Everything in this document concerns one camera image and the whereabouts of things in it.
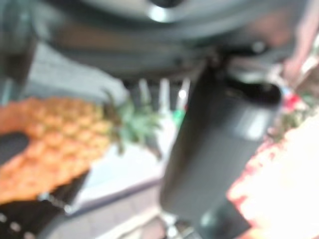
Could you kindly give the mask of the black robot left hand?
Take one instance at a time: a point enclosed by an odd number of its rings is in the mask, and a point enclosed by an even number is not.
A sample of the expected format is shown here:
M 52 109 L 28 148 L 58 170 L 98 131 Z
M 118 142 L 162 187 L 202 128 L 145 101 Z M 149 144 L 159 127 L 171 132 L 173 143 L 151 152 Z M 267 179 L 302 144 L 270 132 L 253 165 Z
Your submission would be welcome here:
M 281 93 L 245 83 L 235 64 L 291 48 L 305 0 L 3 0 L 5 70 L 26 81 L 30 49 L 43 41 L 64 56 L 127 83 L 198 70 L 165 172 L 161 203 L 205 236 L 224 231 L 230 186 L 274 119 Z

